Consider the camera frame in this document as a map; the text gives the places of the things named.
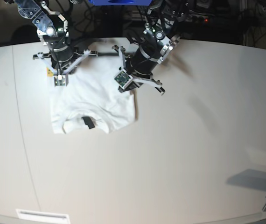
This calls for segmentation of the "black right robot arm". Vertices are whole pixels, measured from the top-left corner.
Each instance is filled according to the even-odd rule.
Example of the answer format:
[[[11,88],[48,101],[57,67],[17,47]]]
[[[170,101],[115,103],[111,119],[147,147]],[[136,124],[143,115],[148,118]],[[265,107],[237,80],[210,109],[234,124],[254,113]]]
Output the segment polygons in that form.
[[[65,74],[74,56],[68,16],[50,9],[48,0],[6,0],[5,3],[17,5],[19,15],[33,23],[38,38],[49,48],[49,53],[37,53],[33,59],[43,60],[56,75]]]

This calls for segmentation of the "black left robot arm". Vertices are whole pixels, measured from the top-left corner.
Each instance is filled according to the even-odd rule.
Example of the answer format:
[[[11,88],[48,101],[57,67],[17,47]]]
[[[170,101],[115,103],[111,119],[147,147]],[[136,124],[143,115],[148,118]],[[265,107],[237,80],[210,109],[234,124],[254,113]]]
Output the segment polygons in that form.
[[[137,44],[136,52],[126,53],[124,47],[113,46],[121,60],[119,72],[114,77],[119,92],[132,91],[147,84],[159,93],[165,93],[162,82],[154,80],[153,70],[179,43],[180,34],[175,32],[175,27],[185,21],[188,14],[189,3],[186,0],[157,0],[147,7],[144,36],[128,38],[130,43]]]

